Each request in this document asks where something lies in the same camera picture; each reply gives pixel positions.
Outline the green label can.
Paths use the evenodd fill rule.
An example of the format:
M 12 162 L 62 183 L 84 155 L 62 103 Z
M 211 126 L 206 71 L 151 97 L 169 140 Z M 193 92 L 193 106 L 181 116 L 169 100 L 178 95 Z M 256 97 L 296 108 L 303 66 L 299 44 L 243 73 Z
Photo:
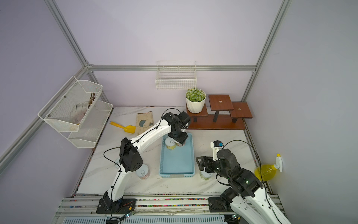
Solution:
M 204 181 L 208 181 L 208 180 L 210 180 L 211 179 L 211 177 L 212 177 L 212 173 L 207 173 L 206 171 L 200 171 L 200 177 L 201 177 L 201 179 L 202 180 L 204 180 Z

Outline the can with yellow label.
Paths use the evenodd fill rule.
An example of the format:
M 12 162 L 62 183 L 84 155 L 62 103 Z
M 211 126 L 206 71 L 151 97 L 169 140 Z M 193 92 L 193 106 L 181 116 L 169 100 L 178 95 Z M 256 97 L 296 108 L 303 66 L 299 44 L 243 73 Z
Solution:
M 165 139 L 165 146 L 169 150 L 174 150 L 176 148 L 176 146 L 177 146 L 177 143 L 173 138 L 167 137 Z

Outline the light blue plastic basket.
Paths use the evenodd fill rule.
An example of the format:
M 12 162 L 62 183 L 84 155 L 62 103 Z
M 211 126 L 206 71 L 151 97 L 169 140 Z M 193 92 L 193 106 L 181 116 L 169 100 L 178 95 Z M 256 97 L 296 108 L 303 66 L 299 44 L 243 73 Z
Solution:
M 162 138 L 159 175 L 164 178 L 193 177 L 195 165 L 192 134 L 188 133 L 188 138 L 183 146 L 176 146 L 174 149 L 167 147 L 167 138 L 167 134 Z

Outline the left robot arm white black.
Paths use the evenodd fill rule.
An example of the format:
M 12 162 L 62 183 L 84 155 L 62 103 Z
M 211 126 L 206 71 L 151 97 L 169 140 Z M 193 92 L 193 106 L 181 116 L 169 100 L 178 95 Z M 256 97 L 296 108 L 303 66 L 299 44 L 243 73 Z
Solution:
M 113 214 L 129 211 L 123 202 L 124 191 L 129 181 L 129 175 L 143 165 L 141 154 L 155 141 L 167 135 L 176 143 L 183 145 L 188 138 L 185 130 L 191 119 L 186 112 L 173 114 L 165 110 L 160 120 L 149 130 L 132 138 L 123 138 L 119 149 L 118 171 L 111 187 L 104 193 L 97 206 L 97 214 Z

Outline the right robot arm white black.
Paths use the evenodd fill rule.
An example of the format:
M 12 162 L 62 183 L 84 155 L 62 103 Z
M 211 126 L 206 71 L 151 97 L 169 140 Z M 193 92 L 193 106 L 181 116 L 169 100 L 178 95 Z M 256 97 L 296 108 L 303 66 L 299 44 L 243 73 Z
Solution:
M 197 157 L 199 170 L 216 173 L 228 181 L 219 197 L 208 199 L 210 212 L 234 212 L 249 224 L 289 224 L 290 221 L 272 201 L 262 182 L 251 171 L 241 168 L 229 149 L 220 149 L 215 157 Z

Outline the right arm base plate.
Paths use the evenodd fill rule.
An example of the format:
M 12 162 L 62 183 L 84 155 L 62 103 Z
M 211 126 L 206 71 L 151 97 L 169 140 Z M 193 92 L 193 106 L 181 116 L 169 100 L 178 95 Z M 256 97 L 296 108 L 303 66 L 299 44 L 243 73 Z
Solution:
M 233 212 L 230 203 L 220 197 L 209 197 L 208 205 L 210 212 Z

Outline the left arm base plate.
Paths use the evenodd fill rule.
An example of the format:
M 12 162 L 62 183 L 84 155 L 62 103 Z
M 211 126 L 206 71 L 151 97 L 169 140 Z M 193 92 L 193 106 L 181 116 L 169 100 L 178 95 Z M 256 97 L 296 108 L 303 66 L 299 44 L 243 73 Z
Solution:
M 137 199 L 129 198 L 122 199 L 121 202 L 115 202 L 111 209 L 105 204 L 104 199 L 100 199 L 96 214 L 129 214 L 130 207 L 134 210 Z

